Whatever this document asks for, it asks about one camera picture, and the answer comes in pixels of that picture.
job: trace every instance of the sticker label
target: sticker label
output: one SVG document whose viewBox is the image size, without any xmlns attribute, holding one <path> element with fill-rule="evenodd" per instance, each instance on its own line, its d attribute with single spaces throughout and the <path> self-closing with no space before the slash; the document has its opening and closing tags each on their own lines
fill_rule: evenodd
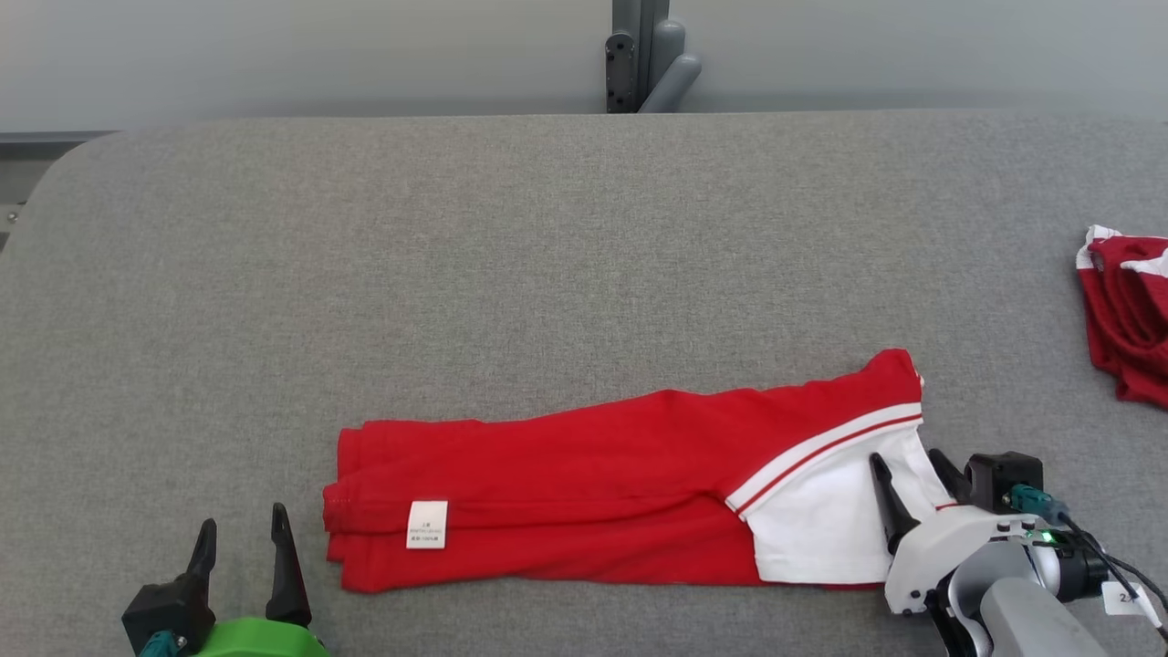
<svg viewBox="0 0 1168 657">
<path fill-rule="evenodd" d="M 1132 588 L 1140 594 L 1140 599 L 1145 597 L 1143 588 L 1140 585 L 1133 583 Z M 1132 600 L 1132 594 L 1127 593 L 1124 585 L 1114 580 L 1103 583 L 1103 608 L 1108 616 L 1143 615 L 1143 606 L 1140 604 L 1140 601 Z"/>
<path fill-rule="evenodd" d="M 446 503 L 415 502 L 405 526 L 406 549 L 442 549 L 446 547 Z"/>
</svg>

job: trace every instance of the connector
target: connector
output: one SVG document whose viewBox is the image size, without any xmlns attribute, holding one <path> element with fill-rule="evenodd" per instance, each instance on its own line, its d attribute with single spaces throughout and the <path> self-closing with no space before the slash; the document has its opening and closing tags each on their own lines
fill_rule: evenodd
<svg viewBox="0 0 1168 657">
<path fill-rule="evenodd" d="M 1049 493 L 1026 484 L 1011 487 L 1009 498 L 1010 509 L 1021 513 L 1033 513 L 1055 526 L 1064 524 L 1062 516 L 1068 518 L 1071 516 L 1071 510 L 1065 504 Z"/>
<path fill-rule="evenodd" d="M 186 641 L 176 639 L 171 630 L 160 630 L 150 637 L 138 657 L 178 657 L 186 644 Z"/>
</svg>

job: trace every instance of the robotic arm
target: robotic arm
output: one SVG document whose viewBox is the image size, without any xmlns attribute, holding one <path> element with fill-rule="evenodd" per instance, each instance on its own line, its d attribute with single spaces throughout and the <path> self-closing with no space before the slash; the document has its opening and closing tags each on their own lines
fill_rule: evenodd
<svg viewBox="0 0 1168 657">
<path fill-rule="evenodd" d="M 1141 596 L 1066 506 L 1042 492 L 1042 462 L 974 455 L 961 473 L 939 450 L 929 458 L 958 504 L 918 521 L 883 458 L 869 457 L 892 554 L 889 607 L 929 614 L 951 657 L 1105 656 L 1063 603 L 1098 597 L 1108 573 L 1133 600 Z M 1164 636 L 1146 599 L 1143 607 Z"/>
<path fill-rule="evenodd" d="M 146 585 L 121 615 L 138 657 L 328 657 L 308 630 L 312 610 L 305 592 L 287 510 L 272 505 L 276 572 L 264 618 L 216 623 L 208 606 L 215 567 L 216 526 L 208 518 L 199 531 L 187 570 L 174 581 Z"/>
</svg>

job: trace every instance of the cable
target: cable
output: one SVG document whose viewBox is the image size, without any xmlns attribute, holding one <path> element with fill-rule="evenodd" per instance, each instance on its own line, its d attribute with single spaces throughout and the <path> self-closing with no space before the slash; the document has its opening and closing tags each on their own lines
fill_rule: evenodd
<svg viewBox="0 0 1168 657">
<path fill-rule="evenodd" d="M 1103 547 L 1099 545 L 1097 540 L 1094 540 L 1094 537 L 1084 532 L 1083 527 L 1079 527 L 1077 524 L 1075 524 L 1075 520 L 1071 520 L 1070 514 L 1066 513 L 1065 511 L 1058 513 L 1058 519 L 1065 523 L 1066 526 L 1070 527 L 1072 532 L 1075 532 L 1075 534 L 1077 534 L 1079 538 L 1085 540 L 1089 546 L 1091 546 L 1091 549 L 1096 553 L 1099 560 L 1103 561 L 1104 565 L 1107 566 L 1107 569 L 1111 570 L 1111 574 L 1115 576 L 1115 581 L 1118 581 L 1120 586 L 1124 587 L 1124 590 L 1126 590 L 1127 594 L 1132 596 L 1133 602 L 1140 599 L 1140 594 L 1135 593 L 1135 587 L 1133 587 L 1132 583 L 1127 581 L 1127 578 L 1125 578 L 1119 572 L 1119 568 L 1117 568 L 1119 563 L 1118 560 L 1107 556 L 1107 553 L 1103 551 Z M 1124 562 L 1124 565 L 1120 567 L 1122 567 L 1125 570 L 1128 570 L 1129 573 L 1135 575 L 1141 582 L 1143 582 L 1143 585 L 1148 587 L 1148 590 L 1150 590 L 1153 594 L 1155 594 L 1156 597 L 1160 599 L 1160 603 L 1164 606 L 1166 613 L 1168 613 L 1168 599 L 1166 599 L 1164 592 L 1161 590 L 1160 587 L 1157 587 L 1150 579 L 1148 579 L 1147 575 L 1135 569 L 1135 567 L 1133 567 L 1131 563 Z M 1152 622 L 1152 625 L 1156 628 L 1156 634 L 1160 635 L 1160 638 L 1163 639 L 1166 645 L 1168 645 L 1168 629 L 1166 629 L 1163 624 L 1159 621 L 1159 618 L 1156 618 L 1155 609 L 1152 607 L 1150 602 L 1145 600 L 1145 602 L 1140 604 L 1140 609 L 1142 609 L 1143 615 L 1147 616 L 1148 621 Z M 1168 657 L 1168 650 L 1164 650 L 1164 657 Z"/>
<path fill-rule="evenodd" d="M 1143 586 L 1148 590 L 1150 590 L 1153 593 L 1153 595 L 1155 595 L 1157 599 L 1160 599 L 1160 606 L 1164 608 L 1164 613 L 1168 613 L 1168 595 L 1164 595 L 1163 589 L 1161 589 L 1160 587 L 1157 587 L 1155 582 L 1153 582 L 1152 580 L 1149 580 L 1148 576 L 1145 575 L 1143 573 L 1141 573 L 1135 566 L 1132 566 L 1131 563 L 1124 561 L 1122 559 L 1118 559 L 1115 556 L 1108 556 L 1108 559 L 1111 559 L 1112 562 L 1114 562 L 1117 566 L 1119 566 L 1120 568 L 1122 568 L 1122 569 L 1127 570 L 1128 573 L 1135 575 L 1135 578 L 1138 580 L 1140 580 L 1141 582 L 1143 582 Z"/>
<path fill-rule="evenodd" d="M 1107 566 L 1107 569 L 1111 570 L 1111 574 L 1115 576 L 1115 581 L 1118 581 L 1120 586 L 1124 587 L 1124 590 L 1127 592 L 1127 595 L 1132 596 L 1132 600 L 1136 600 L 1138 597 L 1140 597 L 1140 594 L 1135 593 L 1135 587 L 1133 587 L 1132 583 L 1127 581 L 1127 578 L 1125 578 L 1124 574 L 1119 572 L 1119 568 L 1117 568 L 1115 563 L 1112 562 L 1111 558 L 1108 558 L 1107 554 L 1104 553 L 1103 548 L 1099 547 L 1099 544 L 1097 544 L 1093 540 L 1093 538 L 1089 538 L 1089 534 L 1083 531 L 1083 527 L 1076 525 L 1075 520 L 1071 520 L 1071 517 L 1065 512 L 1059 513 L 1058 519 L 1062 520 L 1063 523 L 1066 523 L 1066 526 L 1070 527 L 1072 532 L 1078 534 L 1079 538 L 1082 538 L 1083 540 L 1087 541 L 1087 544 L 1091 546 L 1091 549 L 1093 549 L 1096 555 L 1099 556 L 1099 560 L 1103 561 L 1104 566 Z"/>
</svg>

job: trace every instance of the gray fabric surface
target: gray fabric surface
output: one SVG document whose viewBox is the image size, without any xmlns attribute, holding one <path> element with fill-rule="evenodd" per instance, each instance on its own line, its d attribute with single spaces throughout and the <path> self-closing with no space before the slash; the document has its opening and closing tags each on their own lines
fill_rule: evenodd
<svg viewBox="0 0 1168 657">
<path fill-rule="evenodd" d="M 0 255 L 5 655 L 126 655 L 138 587 L 220 525 L 262 614 L 292 514 L 334 655 L 941 653 L 876 592 L 487 581 L 324 560 L 338 430 L 849 372 L 903 346 L 929 447 L 1015 449 L 1168 582 L 1168 415 L 1087 362 L 1089 223 L 1168 233 L 1168 127 L 986 112 L 273 119 L 116 134 Z M 841 527 L 841 539 L 847 537 Z M 1080 617 L 1115 655 L 1132 617 Z"/>
</svg>

